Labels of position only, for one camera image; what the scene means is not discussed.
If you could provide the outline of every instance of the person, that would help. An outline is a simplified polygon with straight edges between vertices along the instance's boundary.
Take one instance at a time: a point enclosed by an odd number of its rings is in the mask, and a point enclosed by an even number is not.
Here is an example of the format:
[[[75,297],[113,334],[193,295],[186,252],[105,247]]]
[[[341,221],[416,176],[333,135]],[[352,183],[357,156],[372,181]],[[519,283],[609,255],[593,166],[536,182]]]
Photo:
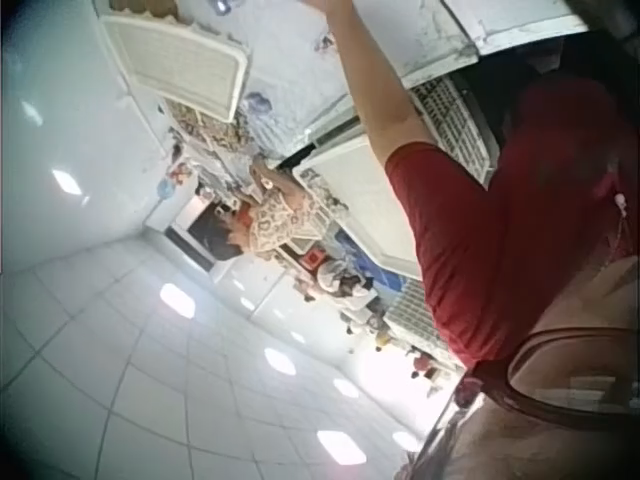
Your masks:
[[[543,77],[520,93],[484,189],[438,148],[352,1],[306,3],[335,38],[462,385],[486,394],[397,478],[634,478],[637,128],[599,83]]]
[[[251,175],[263,195],[262,202],[235,191],[240,208],[235,214],[222,215],[208,240],[213,247],[211,253],[218,260],[233,258],[231,252],[233,256],[247,252],[264,256],[307,228],[315,215],[313,198],[288,175],[269,169],[260,155],[254,158]],[[264,189],[263,179],[272,188]]]
[[[364,297],[373,288],[373,278],[360,274],[346,260],[326,260],[318,267],[316,279],[335,298]]]

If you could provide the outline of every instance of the ceiling light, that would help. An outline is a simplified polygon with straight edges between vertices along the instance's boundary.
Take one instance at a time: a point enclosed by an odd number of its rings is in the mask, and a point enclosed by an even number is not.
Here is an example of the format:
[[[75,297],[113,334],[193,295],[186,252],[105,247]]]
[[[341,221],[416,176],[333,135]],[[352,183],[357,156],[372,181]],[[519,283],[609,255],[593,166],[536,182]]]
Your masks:
[[[240,298],[240,303],[249,310],[255,310],[256,306],[244,297]]]
[[[410,433],[396,432],[393,434],[393,439],[407,452],[415,453],[420,451],[420,443],[418,442],[416,437],[414,437]]]
[[[60,188],[70,195],[82,195],[82,190],[76,180],[67,172],[61,170],[51,170]]]
[[[293,338],[295,338],[300,343],[307,343],[307,341],[304,339],[304,337],[302,335],[300,335],[299,333],[291,332],[291,336]]]
[[[296,366],[284,353],[280,353],[272,348],[265,348],[264,356],[267,357],[269,365],[280,373],[284,373],[285,375],[296,374]]]
[[[33,122],[36,127],[41,127],[44,123],[44,120],[42,118],[42,115],[40,115],[40,112],[38,112],[38,109],[31,105],[29,102],[25,102],[24,100],[21,100],[20,104],[22,105],[22,111],[24,112],[25,116],[31,122]]]
[[[345,397],[358,398],[360,396],[360,392],[358,392],[358,389],[353,385],[353,383],[347,380],[336,378],[333,381],[333,384]]]
[[[320,431],[318,440],[339,465],[360,465],[367,456],[344,432]]]
[[[164,303],[186,318],[193,318],[196,313],[196,302],[173,283],[165,283],[160,290],[160,298]]]

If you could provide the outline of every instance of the white wall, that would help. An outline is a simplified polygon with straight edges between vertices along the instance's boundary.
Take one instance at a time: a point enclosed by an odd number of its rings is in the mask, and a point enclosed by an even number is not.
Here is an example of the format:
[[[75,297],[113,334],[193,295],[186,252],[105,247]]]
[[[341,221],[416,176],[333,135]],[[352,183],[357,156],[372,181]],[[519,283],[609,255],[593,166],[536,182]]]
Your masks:
[[[157,202],[166,164],[100,43],[91,2],[22,2],[3,31],[4,267],[121,238]],[[167,120],[138,92],[153,130]],[[72,175],[64,193],[52,169]]]
[[[193,320],[159,298],[173,282]],[[224,307],[139,239],[2,277],[2,429],[35,479],[382,480],[402,427],[342,375]],[[264,348],[286,354],[293,377]],[[340,467],[318,430],[367,456]]]

